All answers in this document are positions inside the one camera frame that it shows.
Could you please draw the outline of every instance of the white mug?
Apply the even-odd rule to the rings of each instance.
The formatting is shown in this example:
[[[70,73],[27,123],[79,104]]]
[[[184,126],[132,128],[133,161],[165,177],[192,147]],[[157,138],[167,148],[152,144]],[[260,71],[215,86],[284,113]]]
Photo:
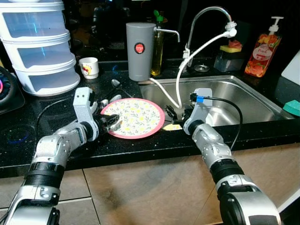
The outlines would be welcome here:
[[[82,58],[79,60],[79,66],[83,76],[86,79],[94,79],[98,77],[99,65],[98,59],[94,57]]]

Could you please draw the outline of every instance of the label on bottle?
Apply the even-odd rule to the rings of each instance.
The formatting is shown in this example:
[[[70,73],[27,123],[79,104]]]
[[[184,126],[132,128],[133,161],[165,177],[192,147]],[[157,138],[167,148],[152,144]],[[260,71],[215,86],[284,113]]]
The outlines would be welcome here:
[[[142,54],[145,51],[145,46],[143,43],[139,42],[135,44],[135,52],[138,54]]]
[[[260,45],[253,50],[253,57],[258,61],[266,61],[271,58],[272,51],[267,44]]]

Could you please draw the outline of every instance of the blue tape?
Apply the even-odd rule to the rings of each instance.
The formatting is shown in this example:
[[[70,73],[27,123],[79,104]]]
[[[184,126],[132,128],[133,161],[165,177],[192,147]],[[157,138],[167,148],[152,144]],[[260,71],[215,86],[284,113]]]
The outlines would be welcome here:
[[[203,96],[197,96],[196,102],[203,102],[204,97]]]

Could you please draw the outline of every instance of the white hose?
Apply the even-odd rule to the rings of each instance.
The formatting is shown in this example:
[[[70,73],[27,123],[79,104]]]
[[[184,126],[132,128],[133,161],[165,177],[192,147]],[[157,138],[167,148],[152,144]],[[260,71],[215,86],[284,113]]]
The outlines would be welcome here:
[[[195,52],[193,52],[193,54],[191,54],[188,58],[186,58],[185,60],[183,60],[183,62],[179,66],[179,71],[178,71],[177,78],[176,78],[176,96],[177,96],[178,103],[176,103],[174,101],[174,99],[169,95],[169,93],[164,89],[164,87],[157,80],[154,80],[153,78],[150,78],[149,80],[158,85],[158,87],[163,91],[163,93],[168,97],[168,99],[174,104],[174,106],[176,106],[177,108],[181,109],[182,108],[182,102],[181,102],[181,97],[180,97],[180,92],[179,92],[179,79],[180,79],[180,76],[181,76],[181,73],[182,73],[184,67],[203,48],[205,48],[206,46],[210,45],[212,42],[218,40],[219,38],[226,37],[228,35],[229,35],[229,32],[225,31],[223,34],[215,36],[214,38],[212,38],[211,40],[209,40],[208,42],[206,42],[204,45],[202,45],[200,48],[198,48]]]

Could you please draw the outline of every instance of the faucet spout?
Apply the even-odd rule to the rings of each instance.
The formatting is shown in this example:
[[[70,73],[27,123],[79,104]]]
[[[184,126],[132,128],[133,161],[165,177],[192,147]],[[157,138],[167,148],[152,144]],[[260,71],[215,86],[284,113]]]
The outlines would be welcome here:
[[[188,36],[188,41],[187,41],[187,45],[186,45],[186,48],[189,49],[190,46],[191,46],[191,41],[192,41],[192,35],[193,35],[193,31],[194,31],[194,26],[195,26],[195,23],[197,21],[197,19],[205,12],[208,12],[208,11],[211,11],[211,10],[217,10],[217,11],[220,11],[222,13],[225,14],[225,16],[227,17],[228,19],[228,22],[232,22],[232,19],[231,19],[231,16],[229,15],[229,13],[222,7],[220,6],[211,6],[211,7],[207,7],[203,10],[201,10],[193,19],[193,22],[192,22],[192,26],[191,26],[191,31],[189,33],[189,36]]]
[[[166,29],[160,29],[160,28],[155,27],[154,31],[161,31],[161,32],[166,32],[166,33],[177,34],[177,40],[178,40],[178,42],[180,42],[180,35],[179,35],[179,32],[176,30],[166,30]]]

